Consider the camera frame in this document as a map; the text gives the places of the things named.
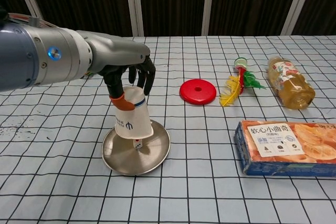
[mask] cardboard box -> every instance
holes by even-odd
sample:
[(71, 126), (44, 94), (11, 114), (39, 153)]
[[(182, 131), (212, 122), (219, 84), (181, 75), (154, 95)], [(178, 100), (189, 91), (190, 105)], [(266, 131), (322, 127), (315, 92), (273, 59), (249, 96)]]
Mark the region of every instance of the cardboard box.
[(241, 121), (235, 142), (246, 175), (336, 177), (336, 124)]

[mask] metal plate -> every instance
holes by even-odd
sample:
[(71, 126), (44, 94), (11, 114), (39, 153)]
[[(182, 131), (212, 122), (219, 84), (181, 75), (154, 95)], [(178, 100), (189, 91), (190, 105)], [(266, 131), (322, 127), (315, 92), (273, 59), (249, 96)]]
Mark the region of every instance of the metal plate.
[(102, 145), (105, 164), (124, 175), (141, 175), (157, 168), (168, 155), (170, 138), (160, 123), (151, 122), (154, 134), (144, 138), (139, 149), (133, 147), (133, 140), (118, 136), (113, 128)]

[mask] grid pattern tablecloth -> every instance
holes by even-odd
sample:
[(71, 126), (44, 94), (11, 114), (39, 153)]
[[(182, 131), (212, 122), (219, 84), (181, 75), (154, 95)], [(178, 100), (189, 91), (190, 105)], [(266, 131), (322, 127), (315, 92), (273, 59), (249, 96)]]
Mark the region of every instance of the grid pattern tablecloth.
[[(233, 141), (244, 119), (336, 123), (336, 36), (134, 40), (151, 48), (156, 65), (148, 108), (171, 136), (166, 161), (139, 177), (105, 167), (101, 144), (115, 118), (99, 76), (2, 93), (1, 224), (336, 223), (335, 179), (247, 177)], [(179, 97), (193, 78), (221, 89), (238, 55), (266, 90), (246, 90), (226, 108), (218, 97), (206, 106)], [(315, 88), (308, 109), (284, 108), (269, 88), (267, 59), (278, 55)]]

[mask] paper cup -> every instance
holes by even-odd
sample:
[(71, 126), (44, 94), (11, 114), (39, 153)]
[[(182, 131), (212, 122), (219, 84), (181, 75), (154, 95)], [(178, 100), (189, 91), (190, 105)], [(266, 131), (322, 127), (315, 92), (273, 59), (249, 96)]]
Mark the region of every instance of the paper cup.
[(125, 87), (125, 100), (133, 103), (135, 109), (122, 111), (116, 108), (115, 131), (122, 138), (143, 139), (153, 135), (153, 128), (148, 113), (143, 89), (139, 87)]

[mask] plastic bottle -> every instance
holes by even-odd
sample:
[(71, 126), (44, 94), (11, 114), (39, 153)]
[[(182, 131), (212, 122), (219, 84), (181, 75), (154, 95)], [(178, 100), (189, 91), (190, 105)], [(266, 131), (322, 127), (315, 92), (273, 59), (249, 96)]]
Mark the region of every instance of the plastic bottle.
[(315, 97), (314, 89), (290, 60), (280, 57), (269, 59), (268, 78), (284, 106), (289, 109), (304, 109)]

